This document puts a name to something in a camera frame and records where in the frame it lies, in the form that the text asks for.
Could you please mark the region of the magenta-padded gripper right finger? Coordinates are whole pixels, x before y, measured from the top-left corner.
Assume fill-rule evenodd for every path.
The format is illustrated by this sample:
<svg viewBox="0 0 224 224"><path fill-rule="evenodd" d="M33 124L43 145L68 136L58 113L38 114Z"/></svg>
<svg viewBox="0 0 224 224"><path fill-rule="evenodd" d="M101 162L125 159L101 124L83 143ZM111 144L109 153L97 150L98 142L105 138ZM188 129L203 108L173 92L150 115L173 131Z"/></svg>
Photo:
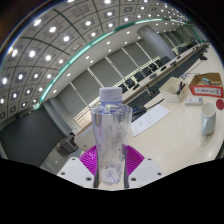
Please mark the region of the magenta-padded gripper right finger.
<svg viewBox="0 0 224 224"><path fill-rule="evenodd" d="M149 157L144 157L131 146L126 147L124 187L139 188L164 176L158 164Z"/></svg>

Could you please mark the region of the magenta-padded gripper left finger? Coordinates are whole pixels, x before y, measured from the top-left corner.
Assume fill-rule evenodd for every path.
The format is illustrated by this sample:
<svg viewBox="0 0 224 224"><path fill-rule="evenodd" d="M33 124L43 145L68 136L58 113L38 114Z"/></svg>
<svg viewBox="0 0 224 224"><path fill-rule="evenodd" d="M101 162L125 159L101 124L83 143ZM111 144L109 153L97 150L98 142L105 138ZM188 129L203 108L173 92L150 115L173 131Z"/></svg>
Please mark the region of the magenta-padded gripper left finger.
<svg viewBox="0 0 224 224"><path fill-rule="evenodd" d="M97 188L97 149L95 146L85 151L80 157L71 157L57 175L84 188Z"/></svg>

